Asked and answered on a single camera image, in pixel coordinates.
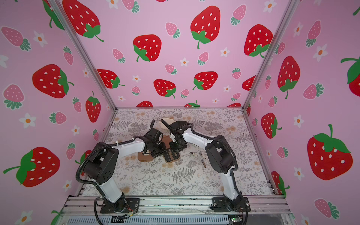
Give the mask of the tan brown case lid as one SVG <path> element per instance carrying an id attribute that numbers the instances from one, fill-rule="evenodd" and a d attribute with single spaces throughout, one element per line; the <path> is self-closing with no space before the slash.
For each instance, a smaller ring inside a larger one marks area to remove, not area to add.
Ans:
<path id="1" fill-rule="evenodd" d="M 138 160 L 140 162 L 151 162 L 154 160 L 154 157 L 151 154 L 143 154 L 142 152 L 139 152 Z"/>

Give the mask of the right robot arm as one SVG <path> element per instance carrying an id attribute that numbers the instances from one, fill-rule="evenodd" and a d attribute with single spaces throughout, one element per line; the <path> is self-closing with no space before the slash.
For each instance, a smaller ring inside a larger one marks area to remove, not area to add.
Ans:
<path id="1" fill-rule="evenodd" d="M 176 121 L 168 124 L 164 119 L 161 123 L 168 128 L 171 142 L 170 150 L 180 152 L 193 144 L 206 151 L 211 167 L 220 173 L 224 187 L 224 209 L 235 212 L 240 209 L 242 194 L 237 188 L 234 172 L 238 169 L 236 155 L 224 136 L 210 137 L 194 130 L 194 124 L 186 121 Z"/>

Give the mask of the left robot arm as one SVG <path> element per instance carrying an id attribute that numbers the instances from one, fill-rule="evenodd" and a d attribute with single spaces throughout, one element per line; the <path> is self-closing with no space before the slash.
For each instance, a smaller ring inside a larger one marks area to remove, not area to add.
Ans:
<path id="1" fill-rule="evenodd" d="M 134 136 L 131 140 L 106 144 L 99 142 L 95 149 L 80 163 L 76 172 L 76 180 L 82 184 L 96 187 L 103 199 L 103 206 L 109 206 L 116 213 L 124 213 L 133 209 L 127 204 L 125 195 L 114 181 L 114 171 L 119 158 L 141 152 L 153 158 L 162 156 L 166 144 L 162 141 L 163 134 L 155 129 L 155 121 L 143 136 Z"/>

